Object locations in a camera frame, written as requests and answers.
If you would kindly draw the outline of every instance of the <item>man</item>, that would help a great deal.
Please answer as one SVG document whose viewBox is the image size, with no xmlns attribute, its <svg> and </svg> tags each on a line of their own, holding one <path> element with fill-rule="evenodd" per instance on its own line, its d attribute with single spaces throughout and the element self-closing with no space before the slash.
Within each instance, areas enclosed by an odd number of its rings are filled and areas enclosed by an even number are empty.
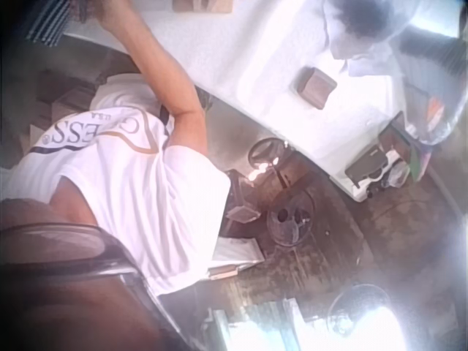
<svg viewBox="0 0 468 351">
<path fill-rule="evenodd" d="M 185 71 L 129 0 L 95 4 L 152 91 L 134 75 L 110 78 L 93 111 L 54 124 L 3 175 L 1 199 L 40 201 L 68 222 L 100 226 L 128 248 L 156 294 L 170 293 L 206 272 L 229 180 L 206 158 L 205 116 Z M 154 95 L 173 117 L 170 136 Z"/>
</svg>

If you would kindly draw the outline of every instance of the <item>white t-shirt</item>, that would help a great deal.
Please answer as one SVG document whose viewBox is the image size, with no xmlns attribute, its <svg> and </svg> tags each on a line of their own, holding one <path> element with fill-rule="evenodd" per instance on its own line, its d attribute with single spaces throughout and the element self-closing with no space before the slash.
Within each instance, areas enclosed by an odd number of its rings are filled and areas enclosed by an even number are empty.
<svg viewBox="0 0 468 351">
<path fill-rule="evenodd" d="M 180 290 L 205 275 L 230 182 L 196 151 L 165 148 L 167 139 L 162 122 L 140 107 L 68 116 L 2 182 L 1 198 L 48 203 L 67 177 L 154 292 Z"/>
</svg>

